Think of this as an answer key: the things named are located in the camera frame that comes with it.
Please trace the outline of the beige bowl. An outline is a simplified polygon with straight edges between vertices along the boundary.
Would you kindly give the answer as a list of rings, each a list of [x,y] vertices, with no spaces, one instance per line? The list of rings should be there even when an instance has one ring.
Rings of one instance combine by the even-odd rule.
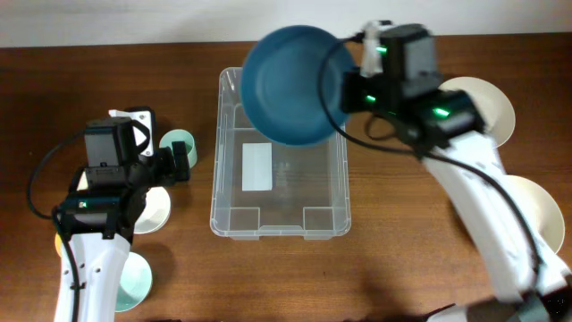
[[[492,83],[475,77],[456,77],[446,80],[441,90],[464,90],[475,103],[496,147],[506,143],[516,126],[514,107],[508,97]]]

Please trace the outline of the blue plate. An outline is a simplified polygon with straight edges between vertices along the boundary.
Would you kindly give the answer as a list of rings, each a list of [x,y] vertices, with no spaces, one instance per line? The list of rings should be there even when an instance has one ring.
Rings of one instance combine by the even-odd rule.
[[[257,42],[242,68],[240,98],[251,124],[269,140],[309,146],[343,125],[341,88],[355,66],[339,40],[317,27],[276,30]]]

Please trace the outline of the cream white bowl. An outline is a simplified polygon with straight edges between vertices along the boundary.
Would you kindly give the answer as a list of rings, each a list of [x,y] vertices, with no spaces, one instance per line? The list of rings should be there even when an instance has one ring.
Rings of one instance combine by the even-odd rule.
[[[522,176],[507,175],[508,183],[522,196],[528,217],[554,253],[558,253],[565,240],[563,214],[551,194],[538,183]]]

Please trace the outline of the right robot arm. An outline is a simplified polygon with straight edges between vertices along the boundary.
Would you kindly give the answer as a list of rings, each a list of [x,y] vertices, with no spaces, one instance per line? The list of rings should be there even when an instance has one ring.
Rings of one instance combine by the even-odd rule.
[[[344,76],[341,109],[390,123],[450,197],[484,260],[493,297],[429,321],[568,321],[571,271],[528,220],[507,184],[494,137],[462,89],[442,89],[433,35],[420,24],[370,21],[354,37],[361,65]]]

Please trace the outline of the cream white cup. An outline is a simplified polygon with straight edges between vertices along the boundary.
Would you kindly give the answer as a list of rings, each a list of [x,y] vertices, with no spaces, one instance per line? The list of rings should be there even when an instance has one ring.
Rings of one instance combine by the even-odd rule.
[[[87,189],[88,189],[88,179],[87,179],[86,173],[83,172],[81,174],[80,180],[78,182],[77,190],[78,191],[84,191]]]

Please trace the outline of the mint green cup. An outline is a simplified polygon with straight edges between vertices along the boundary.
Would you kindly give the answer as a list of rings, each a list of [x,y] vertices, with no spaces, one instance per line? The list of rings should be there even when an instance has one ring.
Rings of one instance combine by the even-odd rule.
[[[168,131],[159,141],[160,148],[171,148],[175,142],[183,142],[185,144],[186,156],[189,167],[193,168],[198,161],[196,142],[193,135],[183,129],[175,129]]]

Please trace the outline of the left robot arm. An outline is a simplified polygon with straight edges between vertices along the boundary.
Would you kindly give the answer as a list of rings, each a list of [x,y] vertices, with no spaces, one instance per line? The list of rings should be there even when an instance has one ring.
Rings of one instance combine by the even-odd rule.
[[[81,190],[73,182],[52,210],[62,241],[57,321],[114,320],[122,271],[147,192],[190,177],[187,143],[176,140],[144,157],[135,129],[150,134],[129,117],[93,121],[78,134],[88,159],[79,175],[88,187]]]

